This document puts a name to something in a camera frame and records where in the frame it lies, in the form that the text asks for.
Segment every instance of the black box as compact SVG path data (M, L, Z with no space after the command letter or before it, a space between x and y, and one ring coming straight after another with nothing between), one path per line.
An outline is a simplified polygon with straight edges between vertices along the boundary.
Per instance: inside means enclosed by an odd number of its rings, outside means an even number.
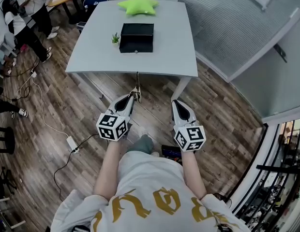
M153 52L154 24L124 23L121 31L120 52Z

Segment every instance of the stool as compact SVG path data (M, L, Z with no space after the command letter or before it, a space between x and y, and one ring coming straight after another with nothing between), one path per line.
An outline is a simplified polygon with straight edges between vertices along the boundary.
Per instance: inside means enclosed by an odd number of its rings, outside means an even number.
M5 133L4 137L0 137L0 141L4 141L6 146L5 149L0 149L0 153L13 154L15 151L15 134L13 129L11 127L0 127L0 131Z

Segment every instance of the black pants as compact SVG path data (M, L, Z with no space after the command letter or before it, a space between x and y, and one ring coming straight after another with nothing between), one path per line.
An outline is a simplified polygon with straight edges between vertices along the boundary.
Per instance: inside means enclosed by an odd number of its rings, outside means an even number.
M22 31L15 36L15 38L18 41L18 45L29 45L29 47L32 48L39 57L41 62L44 62L47 59L47 50L43 47L36 34L28 26L25 26L25 28L23 28Z
M20 108L18 108L15 105L10 104L9 102L5 102L0 99L0 113L3 112L16 112L18 113L20 111Z
M51 20L48 10L43 6L39 11L31 16L38 25L38 30L43 32L46 37L49 36L52 30Z

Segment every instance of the gray pants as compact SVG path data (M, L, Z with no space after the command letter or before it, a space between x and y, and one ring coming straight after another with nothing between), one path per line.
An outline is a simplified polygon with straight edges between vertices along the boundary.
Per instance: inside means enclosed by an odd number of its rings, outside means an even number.
M150 155L153 152L153 142L149 136L142 135L142 137L127 150L127 152L130 151L141 151Z

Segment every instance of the green star pillow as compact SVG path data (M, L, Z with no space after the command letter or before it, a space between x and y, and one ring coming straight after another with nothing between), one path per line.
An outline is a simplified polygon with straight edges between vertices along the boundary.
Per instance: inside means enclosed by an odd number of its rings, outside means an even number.
M155 15L154 6L158 5L156 0L126 0L119 2L118 5L126 9L126 13L129 15L135 14L152 14Z

